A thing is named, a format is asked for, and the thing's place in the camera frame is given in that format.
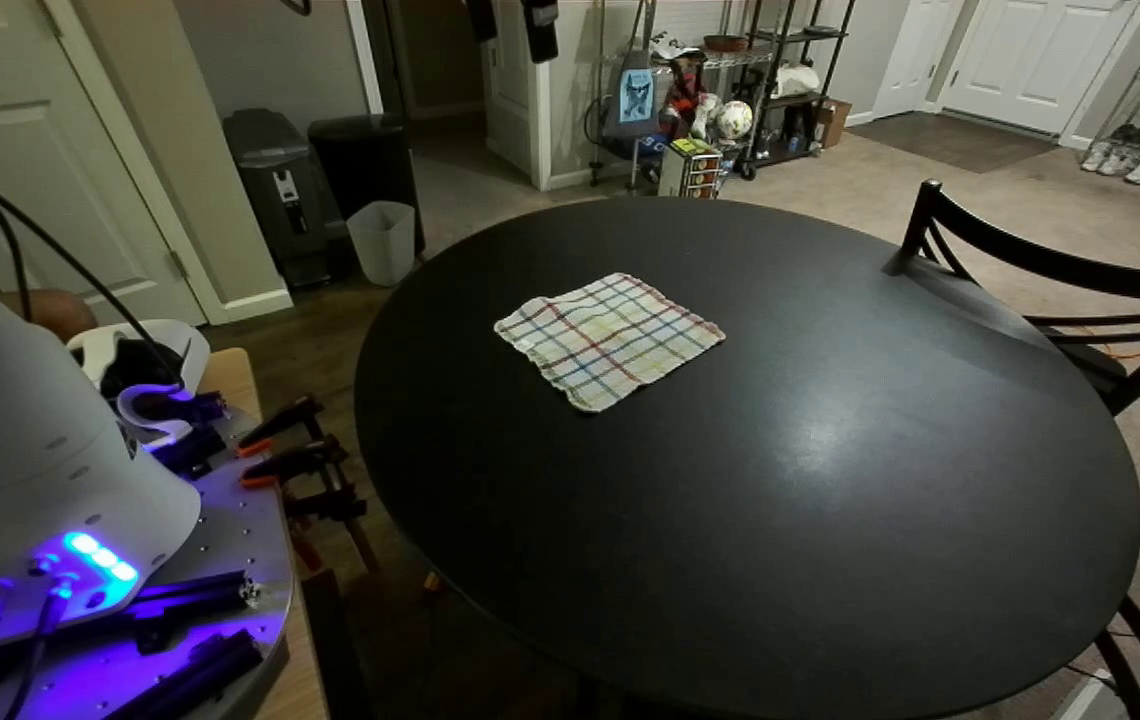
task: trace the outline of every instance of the plastic bin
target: plastic bin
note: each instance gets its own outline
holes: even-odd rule
[[[400,282],[418,266],[418,209],[373,198],[344,220],[367,282]]]

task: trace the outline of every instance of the checkered cloth napkin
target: checkered cloth napkin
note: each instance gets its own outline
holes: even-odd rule
[[[627,272],[563,296],[531,296],[492,330],[523,351],[581,411],[604,411],[725,339],[722,323]]]

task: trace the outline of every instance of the wire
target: wire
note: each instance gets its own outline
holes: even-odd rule
[[[134,330],[155,351],[161,366],[174,366],[161,356],[161,344],[153,339],[153,330],[122,304],[122,296],[113,288],[104,288],[102,275],[92,275],[44,223],[38,223],[26,209],[17,209],[7,197],[0,197],[0,227],[7,223],[7,216],[19,220],[52,256],[59,256],[76,275],[85,275],[127,323]]]
[[[26,316],[26,318],[38,318],[38,312],[33,312],[33,288],[27,288],[27,279],[26,279],[26,252],[19,252],[19,238],[17,238],[17,232],[14,232],[7,216],[5,216],[5,209],[0,209],[0,236],[5,236],[7,252],[14,252],[14,279],[17,279],[17,296],[19,296],[19,316]]]
[[[26,699],[33,695],[33,683],[38,683],[42,665],[48,654],[48,634],[55,630],[65,604],[69,604],[69,582],[55,579],[44,594],[42,626],[38,626],[33,652],[26,654],[19,683],[17,683],[17,695],[7,699],[5,720],[17,720]]]

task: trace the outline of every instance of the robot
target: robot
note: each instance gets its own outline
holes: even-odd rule
[[[122,433],[52,330],[0,304],[0,574],[59,574],[59,625],[92,619],[124,607],[195,521],[201,493]]]

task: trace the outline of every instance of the white door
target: white door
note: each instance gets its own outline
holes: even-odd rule
[[[913,0],[906,13],[890,71],[876,96],[876,116],[895,116],[927,102],[942,71],[942,53],[954,40],[965,0]]]
[[[137,316],[206,318],[42,0],[0,0],[0,192]],[[38,282],[85,291],[102,318],[117,318],[33,236],[26,249]]]
[[[1065,131],[1135,0],[984,0],[945,106]]]
[[[497,40],[480,44],[483,61],[483,112],[489,146],[508,159],[531,182],[546,181],[539,152],[539,80],[546,71],[529,57],[519,0],[492,0]]]

